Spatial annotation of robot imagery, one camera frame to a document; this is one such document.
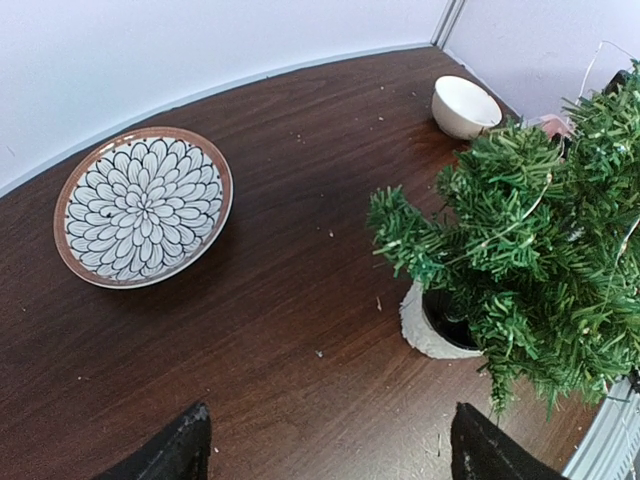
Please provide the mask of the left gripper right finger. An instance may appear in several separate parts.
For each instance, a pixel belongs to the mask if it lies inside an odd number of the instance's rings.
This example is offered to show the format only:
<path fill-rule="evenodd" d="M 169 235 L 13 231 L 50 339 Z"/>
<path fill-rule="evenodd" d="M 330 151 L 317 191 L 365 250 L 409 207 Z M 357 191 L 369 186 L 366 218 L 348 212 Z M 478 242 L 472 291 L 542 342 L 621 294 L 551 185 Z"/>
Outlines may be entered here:
<path fill-rule="evenodd" d="M 469 403 L 458 403 L 450 429 L 454 480 L 560 480 Z"/>

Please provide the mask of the small green christmas tree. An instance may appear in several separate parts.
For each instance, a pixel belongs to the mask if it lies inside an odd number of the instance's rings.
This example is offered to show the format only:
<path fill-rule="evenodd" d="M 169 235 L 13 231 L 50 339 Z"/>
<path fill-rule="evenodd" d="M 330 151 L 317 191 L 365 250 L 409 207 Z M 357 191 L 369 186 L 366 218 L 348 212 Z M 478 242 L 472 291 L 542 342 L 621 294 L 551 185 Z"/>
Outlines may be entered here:
<path fill-rule="evenodd" d="M 528 380 L 549 405 L 602 401 L 639 365 L 639 68 L 566 105 L 572 144 L 509 119 L 437 177 L 425 216 L 398 187 L 368 225 L 396 273 L 447 298 L 504 411 Z"/>

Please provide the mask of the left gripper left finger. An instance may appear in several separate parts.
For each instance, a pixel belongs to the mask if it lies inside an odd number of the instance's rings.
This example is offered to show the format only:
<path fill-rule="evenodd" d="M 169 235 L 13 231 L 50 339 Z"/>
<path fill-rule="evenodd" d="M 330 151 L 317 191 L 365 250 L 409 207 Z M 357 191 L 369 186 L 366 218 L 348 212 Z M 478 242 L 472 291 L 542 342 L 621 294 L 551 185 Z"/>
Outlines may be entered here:
<path fill-rule="evenodd" d="M 95 479 L 207 479 L 211 441 L 210 411 L 196 402 Z"/>

